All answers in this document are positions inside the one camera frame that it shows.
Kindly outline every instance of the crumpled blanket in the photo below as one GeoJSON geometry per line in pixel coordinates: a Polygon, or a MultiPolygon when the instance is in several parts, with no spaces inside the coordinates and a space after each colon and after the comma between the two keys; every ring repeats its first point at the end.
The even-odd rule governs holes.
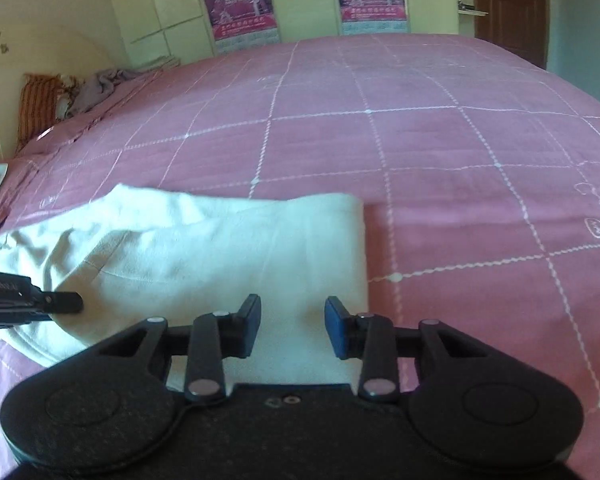
{"type": "Polygon", "coordinates": [[[107,68],[95,73],[88,78],[80,87],[72,106],[66,113],[67,117],[75,117],[91,110],[95,105],[100,104],[107,97],[113,94],[120,83],[130,81],[144,73],[152,70],[166,70],[180,64],[180,60],[173,56],[160,57],[153,62],[141,66],[136,70],[107,68]]]}

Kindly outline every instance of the orange striped pillow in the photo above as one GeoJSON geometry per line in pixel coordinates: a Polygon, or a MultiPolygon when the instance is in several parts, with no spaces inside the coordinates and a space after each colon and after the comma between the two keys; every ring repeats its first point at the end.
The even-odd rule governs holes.
{"type": "Polygon", "coordinates": [[[20,94],[18,147],[16,153],[34,137],[58,122],[56,105],[64,93],[59,76],[25,74],[27,81],[20,94]]]}

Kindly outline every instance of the wooden door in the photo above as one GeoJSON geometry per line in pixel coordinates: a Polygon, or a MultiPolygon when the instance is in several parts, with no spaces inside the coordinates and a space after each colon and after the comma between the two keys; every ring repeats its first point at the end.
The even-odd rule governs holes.
{"type": "Polygon", "coordinates": [[[475,37],[499,45],[536,66],[546,66],[546,0],[475,0],[489,14],[476,18],[475,37]]]}

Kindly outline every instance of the wall shelf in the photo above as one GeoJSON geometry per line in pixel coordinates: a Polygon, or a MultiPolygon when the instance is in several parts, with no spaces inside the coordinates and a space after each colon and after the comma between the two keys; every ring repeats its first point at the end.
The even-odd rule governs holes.
{"type": "Polygon", "coordinates": [[[466,14],[467,16],[486,16],[488,12],[481,10],[458,10],[458,14],[466,14]]]}

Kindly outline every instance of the pillow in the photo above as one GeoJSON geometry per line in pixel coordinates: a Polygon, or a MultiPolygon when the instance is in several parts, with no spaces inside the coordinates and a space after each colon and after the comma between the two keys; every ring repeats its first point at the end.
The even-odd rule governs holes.
{"type": "Polygon", "coordinates": [[[72,96],[77,86],[76,78],[70,76],[26,74],[26,78],[20,94],[16,153],[64,118],[58,116],[58,101],[72,96]]]}

